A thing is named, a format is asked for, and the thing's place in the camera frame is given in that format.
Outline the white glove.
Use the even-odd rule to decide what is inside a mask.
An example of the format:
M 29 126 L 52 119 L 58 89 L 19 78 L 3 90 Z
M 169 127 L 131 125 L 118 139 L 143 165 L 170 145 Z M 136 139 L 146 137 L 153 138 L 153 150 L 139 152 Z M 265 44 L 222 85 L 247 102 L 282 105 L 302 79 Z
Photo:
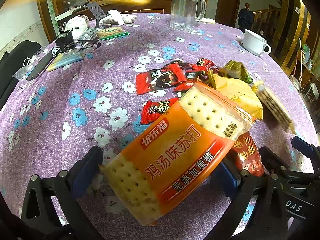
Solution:
M 100 20 L 100 25 L 111 27 L 112 25 L 132 24 L 136 21 L 137 16 L 133 14 L 122 14 L 117 10 L 109 10 L 106 16 Z

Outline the clear plastic bag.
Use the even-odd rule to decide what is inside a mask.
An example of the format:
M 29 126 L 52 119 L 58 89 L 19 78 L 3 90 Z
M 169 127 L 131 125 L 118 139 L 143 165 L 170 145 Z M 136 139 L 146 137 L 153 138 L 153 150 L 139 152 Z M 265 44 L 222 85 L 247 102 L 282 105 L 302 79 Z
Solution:
M 35 68 L 40 60 L 40 52 L 37 52 L 32 57 L 26 57 L 22 63 L 22 67 L 19 68 L 12 77 L 18 81 L 25 80 L 31 71 Z

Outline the purple floral tablecloth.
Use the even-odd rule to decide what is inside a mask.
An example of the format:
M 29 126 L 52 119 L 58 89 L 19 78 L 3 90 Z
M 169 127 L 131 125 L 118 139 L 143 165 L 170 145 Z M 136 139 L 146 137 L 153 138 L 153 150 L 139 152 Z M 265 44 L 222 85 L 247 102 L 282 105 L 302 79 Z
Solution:
M 137 95 L 136 75 L 173 59 L 194 64 L 205 58 L 221 67 L 242 62 L 283 103 L 297 135 L 318 145 L 310 114 L 287 75 L 269 55 L 246 51 L 239 29 L 200 22 L 190 32 L 178 31 L 165 14 L 137 14 L 123 29 L 130 35 L 103 41 L 84 60 L 20 81 L 1 109 L 1 194 L 14 215 L 22 213 L 33 174 L 55 177 L 95 145 L 107 163 L 139 136 L 147 128 L 139 123 L 143 105 L 176 94 L 168 88 Z M 249 133 L 258 148 L 267 146 L 291 170 L 313 173 L 310 159 L 292 150 L 292 135 L 270 113 Z M 141 226 L 101 175 L 78 201 L 105 239 L 204 239 L 230 202 L 214 172 L 154 227 Z

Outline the red black candy pack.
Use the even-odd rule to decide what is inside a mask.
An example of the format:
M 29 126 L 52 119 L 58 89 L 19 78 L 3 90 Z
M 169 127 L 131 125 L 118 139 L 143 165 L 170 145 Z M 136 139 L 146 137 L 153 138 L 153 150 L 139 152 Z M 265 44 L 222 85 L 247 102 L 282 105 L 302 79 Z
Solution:
M 136 92 L 138 95 L 167 89 L 186 81 L 177 62 L 167 64 L 163 68 L 149 70 L 136 76 Z

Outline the glass water pitcher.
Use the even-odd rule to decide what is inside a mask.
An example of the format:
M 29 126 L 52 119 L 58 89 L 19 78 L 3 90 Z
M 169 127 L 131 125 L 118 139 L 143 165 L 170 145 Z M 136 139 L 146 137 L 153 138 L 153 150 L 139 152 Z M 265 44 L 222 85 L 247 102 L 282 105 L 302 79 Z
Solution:
M 170 26 L 176 30 L 192 31 L 206 13 L 206 0 L 171 0 Z

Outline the black office chair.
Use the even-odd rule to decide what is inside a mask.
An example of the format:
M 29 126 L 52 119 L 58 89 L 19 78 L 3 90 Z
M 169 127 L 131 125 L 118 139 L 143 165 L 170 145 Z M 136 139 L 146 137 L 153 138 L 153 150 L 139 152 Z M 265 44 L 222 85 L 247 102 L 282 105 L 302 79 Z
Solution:
M 3 108 L 18 83 L 18 80 L 12 76 L 23 67 L 24 60 L 27 57 L 31 58 L 40 48 L 39 43 L 26 40 L 19 43 L 11 52 L 6 51 L 2 56 L 0 65 L 1 108 Z

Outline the green triangular snack pack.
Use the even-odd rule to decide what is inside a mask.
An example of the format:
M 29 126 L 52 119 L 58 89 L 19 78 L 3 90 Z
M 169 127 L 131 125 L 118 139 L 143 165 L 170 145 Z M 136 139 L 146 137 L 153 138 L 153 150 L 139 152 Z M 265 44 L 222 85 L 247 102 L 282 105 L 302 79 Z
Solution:
M 245 83 L 253 83 L 253 80 L 242 62 L 230 60 L 222 68 L 219 69 L 224 77 L 239 79 Z

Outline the eyeglasses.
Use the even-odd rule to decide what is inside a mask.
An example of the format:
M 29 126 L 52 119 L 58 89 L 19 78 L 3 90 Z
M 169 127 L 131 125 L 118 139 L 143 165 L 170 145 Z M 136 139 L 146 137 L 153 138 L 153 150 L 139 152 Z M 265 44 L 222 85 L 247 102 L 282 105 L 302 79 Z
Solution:
M 101 46 L 99 39 L 97 40 L 77 40 L 71 42 L 69 45 L 65 46 L 64 51 L 67 53 L 89 53 L 96 50 Z

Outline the white ceramic mug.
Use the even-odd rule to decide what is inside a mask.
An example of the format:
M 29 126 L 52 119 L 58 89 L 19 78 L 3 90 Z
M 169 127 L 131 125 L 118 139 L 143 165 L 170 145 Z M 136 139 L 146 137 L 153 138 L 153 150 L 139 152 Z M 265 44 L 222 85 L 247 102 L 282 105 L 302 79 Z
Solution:
M 242 44 L 247 51 L 256 56 L 269 54 L 272 50 L 262 36 L 248 29 L 245 30 Z

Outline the small red candy pack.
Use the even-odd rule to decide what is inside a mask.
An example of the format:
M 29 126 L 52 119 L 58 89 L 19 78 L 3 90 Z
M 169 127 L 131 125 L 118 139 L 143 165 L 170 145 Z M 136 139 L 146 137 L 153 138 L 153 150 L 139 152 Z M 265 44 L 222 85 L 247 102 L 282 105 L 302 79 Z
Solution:
M 162 114 L 166 113 L 168 109 L 179 100 L 179 98 L 170 98 L 158 102 L 148 101 L 141 113 L 140 123 L 148 125 L 158 119 Z

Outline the colourful booklet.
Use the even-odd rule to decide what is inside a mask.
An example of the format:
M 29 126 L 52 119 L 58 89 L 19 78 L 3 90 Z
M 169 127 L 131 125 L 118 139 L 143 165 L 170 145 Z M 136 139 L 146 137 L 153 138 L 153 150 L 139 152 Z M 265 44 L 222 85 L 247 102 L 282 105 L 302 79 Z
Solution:
M 76 51 L 74 53 L 60 53 L 57 57 L 52 61 L 52 63 L 48 66 L 47 71 L 51 72 L 58 68 L 64 67 L 74 62 L 78 62 L 83 60 L 85 57 L 85 53 L 81 53 Z

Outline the green cracker packet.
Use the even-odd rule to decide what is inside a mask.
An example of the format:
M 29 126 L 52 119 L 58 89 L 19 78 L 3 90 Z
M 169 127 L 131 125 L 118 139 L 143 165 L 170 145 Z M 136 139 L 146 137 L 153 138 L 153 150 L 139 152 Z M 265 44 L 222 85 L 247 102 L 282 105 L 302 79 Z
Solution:
M 109 27 L 98 31 L 100 40 L 110 40 L 117 37 L 127 36 L 130 33 L 125 31 L 122 27 Z

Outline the plain yellow snack pack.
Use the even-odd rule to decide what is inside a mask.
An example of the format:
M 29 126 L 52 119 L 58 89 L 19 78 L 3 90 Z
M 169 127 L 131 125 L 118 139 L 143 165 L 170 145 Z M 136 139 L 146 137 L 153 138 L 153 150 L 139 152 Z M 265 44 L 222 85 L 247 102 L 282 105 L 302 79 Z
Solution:
M 212 69 L 208 71 L 208 76 L 215 90 L 234 101 L 254 119 L 263 120 L 263 106 L 247 83 L 240 79 L 219 76 Z

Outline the black tablet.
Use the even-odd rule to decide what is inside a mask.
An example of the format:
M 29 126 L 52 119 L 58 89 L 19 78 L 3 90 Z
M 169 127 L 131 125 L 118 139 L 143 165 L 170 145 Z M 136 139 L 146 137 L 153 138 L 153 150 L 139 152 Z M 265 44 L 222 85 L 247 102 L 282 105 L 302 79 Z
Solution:
M 27 76 L 26 80 L 29 82 L 35 78 L 37 78 L 43 70 L 50 64 L 53 60 L 54 56 L 52 51 L 48 51 L 46 55 L 36 64 L 30 74 Z

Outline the orange soda cracker pack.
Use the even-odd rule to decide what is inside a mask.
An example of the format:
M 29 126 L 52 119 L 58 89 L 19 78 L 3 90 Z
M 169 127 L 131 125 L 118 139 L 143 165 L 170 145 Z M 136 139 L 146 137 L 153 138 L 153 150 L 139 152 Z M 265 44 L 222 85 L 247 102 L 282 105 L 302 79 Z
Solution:
M 149 225 L 196 189 L 253 122 L 197 82 L 100 171 L 133 217 Z

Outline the yellow label cracker pack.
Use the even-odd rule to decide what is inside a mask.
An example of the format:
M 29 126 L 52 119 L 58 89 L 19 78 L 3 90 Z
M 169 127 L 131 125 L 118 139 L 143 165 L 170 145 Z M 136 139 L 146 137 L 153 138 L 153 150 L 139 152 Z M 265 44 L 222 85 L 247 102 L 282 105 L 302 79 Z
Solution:
M 283 130 L 287 133 L 295 134 L 295 123 L 293 119 L 272 90 L 270 90 L 263 81 L 255 82 L 252 86 L 252 90 L 273 114 Z

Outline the person in background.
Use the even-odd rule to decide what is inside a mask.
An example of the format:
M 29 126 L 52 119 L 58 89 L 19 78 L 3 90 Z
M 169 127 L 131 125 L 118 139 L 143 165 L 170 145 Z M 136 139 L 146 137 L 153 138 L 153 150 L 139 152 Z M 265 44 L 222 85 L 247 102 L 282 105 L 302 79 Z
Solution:
M 238 13 L 238 25 L 239 29 L 244 33 L 246 29 L 250 30 L 253 25 L 253 12 L 249 10 L 250 4 L 245 3 L 245 7 Z

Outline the dark red chocolate bar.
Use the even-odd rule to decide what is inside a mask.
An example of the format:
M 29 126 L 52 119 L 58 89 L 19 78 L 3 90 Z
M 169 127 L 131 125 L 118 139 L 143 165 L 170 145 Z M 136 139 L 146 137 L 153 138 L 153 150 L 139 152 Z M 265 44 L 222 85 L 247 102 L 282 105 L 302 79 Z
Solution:
M 184 72 L 187 80 L 200 80 L 209 86 L 212 86 L 213 76 L 220 74 L 215 63 L 204 58 L 200 58 L 195 64 L 188 64 L 188 67 Z

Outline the black phone stand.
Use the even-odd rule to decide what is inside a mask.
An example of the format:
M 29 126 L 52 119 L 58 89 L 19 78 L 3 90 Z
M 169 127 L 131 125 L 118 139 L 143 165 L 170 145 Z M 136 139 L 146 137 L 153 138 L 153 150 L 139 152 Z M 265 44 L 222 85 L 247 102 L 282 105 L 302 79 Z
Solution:
M 87 3 L 87 8 L 90 10 L 90 12 L 96 19 L 95 27 L 99 28 L 100 21 L 106 17 L 105 12 L 97 2 Z

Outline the dark red snack pack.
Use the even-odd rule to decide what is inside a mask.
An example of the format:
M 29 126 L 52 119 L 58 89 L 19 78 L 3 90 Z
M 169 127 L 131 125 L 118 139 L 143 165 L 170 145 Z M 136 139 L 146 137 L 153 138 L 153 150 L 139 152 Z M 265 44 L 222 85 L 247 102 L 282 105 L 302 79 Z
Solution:
M 227 157 L 239 171 L 247 170 L 256 177 L 265 173 L 260 153 L 249 132 L 240 135 Z

